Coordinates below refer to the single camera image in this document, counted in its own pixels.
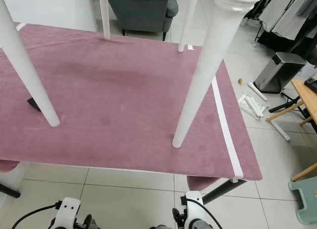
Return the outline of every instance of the white tube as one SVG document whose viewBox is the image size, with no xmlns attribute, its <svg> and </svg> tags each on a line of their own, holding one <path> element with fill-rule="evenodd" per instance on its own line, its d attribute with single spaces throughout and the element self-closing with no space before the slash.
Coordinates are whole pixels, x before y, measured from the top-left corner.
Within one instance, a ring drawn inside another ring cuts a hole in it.
<svg viewBox="0 0 317 229">
<path fill-rule="evenodd" d="M 258 107 L 258 103 L 256 102 L 256 100 L 254 99 L 254 97 L 250 97 L 251 102 L 253 103 L 253 105 L 256 107 L 257 113 L 260 115 L 260 117 L 264 117 L 263 113 L 261 112 L 261 110 Z"/>
<path fill-rule="evenodd" d="M 258 105 L 258 107 L 259 107 L 260 111 L 262 113 L 264 113 L 264 111 L 269 107 L 269 104 L 265 103 L 264 105 L 263 104 L 262 105 Z"/>
<path fill-rule="evenodd" d="M 196 69 L 187 93 L 172 145 L 179 148 L 217 73 L 232 39 L 253 3 L 240 0 L 214 0 L 212 22 L 208 28 Z"/>
<path fill-rule="evenodd" d="M 255 119 L 259 119 L 255 114 L 254 112 L 252 111 L 251 108 L 249 108 L 248 106 L 242 104 L 242 103 L 239 103 L 239 107 L 245 111 L 246 113 L 250 114 L 252 117 L 254 117 Z"/>
<path fill-rule="evenodd" d="M 238 103 L 241 103 L 244 99 L 246 98 L 245 94 L 242 94 L 239 98 L 238 98 Z"/>
<path fill-rule="evenodd" d="M 104 37 L 110 40 L 109 6 L 108 0 L 100 0 L 101 17 L 103 20 Z"/>
<path fill-rule="evenodd" d="M 184 19 L 184 25 L 183 25 L 183 30 L 182 30 L 182 35 L 180 37 L 179 45 L 178 45 L 178 51 L 183 52 L 185 48 L 185 42 L 186 38 L 188 35 L 188 31 L 190 28 L 190 24 L 192 23 L 193 20 L 193 15 L 195 12 L 197 0 L 188 0 L 188 7 L 186 10 L 186 15 Z"/>
<path fill-rule="evenodd" d="M 253 89 L 254 92 L 256 92 L 257 95 L 259 95 L 264 101 L 267 101 L 267 98 L 263 95 L 263 93 L 261 93 L 255 86 L 253 83 L 248 83 L 248 86 Z"/>
<path fill-rule="evenodd" d="M 277 125 L 277 123 L 274 120 L 271 120 L 270 123 L 272 123 L 275 129 L 284 137 L 286 141 L 289 141 L 291 139 L 291 137 L 288 134 L 286 134 L 286 132 L 283 131 L 283 129 L 279 125 Z"/>
<path fill-rule="evenodd" d="M 248 105 L 250 106 L 250 108 L 252 109 L 252 111 L 255 113 L 255 115 L 256 115 L 257 117 L 261 117 L 261 115 L 257 112 L 256 107 L 255 107 L 254 104 L 252 103 L 250 97 L 249 97 L 249 96 L 246 96 L 245 99 L 246 99 Z"/>
<path fill-rule="evenodd" d="M 60 121 L 20 39 L 4 0 L 0 0 L 0 46 L 52 127 Z"/>
</svg>

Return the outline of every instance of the trash can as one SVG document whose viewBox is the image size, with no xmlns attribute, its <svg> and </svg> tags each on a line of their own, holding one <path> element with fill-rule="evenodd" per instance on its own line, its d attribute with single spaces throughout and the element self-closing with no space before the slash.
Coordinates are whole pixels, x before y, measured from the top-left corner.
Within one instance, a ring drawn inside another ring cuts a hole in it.
<svg viewBox="0 0 317 229">
<path fill-rule="evenodd" d="M 278 94 L 306 64 L 299 55 L 276 52 L 254 85 L 262 93 Z"/>
</svg>

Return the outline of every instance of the gray armchair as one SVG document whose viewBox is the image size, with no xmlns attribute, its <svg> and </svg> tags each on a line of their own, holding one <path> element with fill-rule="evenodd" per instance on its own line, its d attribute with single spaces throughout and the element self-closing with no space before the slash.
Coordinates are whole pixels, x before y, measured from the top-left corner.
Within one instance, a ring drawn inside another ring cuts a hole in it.
<svg viewBox="0 0 317 229">
<path fill-rule="evenodd" d="M 125 30 L 163 32 L 163 41 L 178 13 L 176 0 L 109 0 L 109 3 L 123 35 Z"/>
</svg>

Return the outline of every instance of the white wall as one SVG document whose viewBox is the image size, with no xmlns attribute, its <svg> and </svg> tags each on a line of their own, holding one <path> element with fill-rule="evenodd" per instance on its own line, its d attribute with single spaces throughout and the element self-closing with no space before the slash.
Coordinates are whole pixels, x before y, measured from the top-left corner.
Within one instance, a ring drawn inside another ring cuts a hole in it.
<svg viewBox="0 0 317 229">
<path fill-rule="evenodd" d="M 14 21 L 96 31 L 93 0 L 4 0 Z"/>
</svg>

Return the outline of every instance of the white table leg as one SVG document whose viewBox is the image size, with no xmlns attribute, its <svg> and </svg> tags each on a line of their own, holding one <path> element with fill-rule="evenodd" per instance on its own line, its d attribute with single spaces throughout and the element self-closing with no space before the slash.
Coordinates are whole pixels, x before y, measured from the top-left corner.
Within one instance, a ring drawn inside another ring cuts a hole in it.
<svg viewBox="0 0 317 229">
<path fill-rule="evenodd" d="M 212 22 L 201 50 L 172 145 L 179 148 L 244 15 L 258 0 L 214 0 Z"/>
<path fill-rule="evenodd" d="M 52 127 L 60 121 L 15 28 L 4 0 L 0 0 L 0 46 Z"/>
<path fill-rule="evenodd" d="M 108 0 L 100 0 L 101 16 L 104 27 L 104 37 L 110 40 L 109 5 Z"/>
<path fill-rule="evenodd" d="M 197 0 L 188 0 L 188 8 L 186 10 L 186 16 L 185 16 L 185 20 L 184 20 L 184 25 L 183 25 L 183 30 L 182 30 L 182 35 L 180 37 L 180 42 L 178 45 L 178 51 L 179 52 L 183 52 L 184 48 L 185 48 L 185 42 L 186 42 L 186 38 L 188 35 L 188 31 L 190 28 L 190 24 L 192 23 L 193 20 L 193 15 L 194 15 L 194 11 L 196 8 L 196 4 L 197 4 Z"/>
</svg>

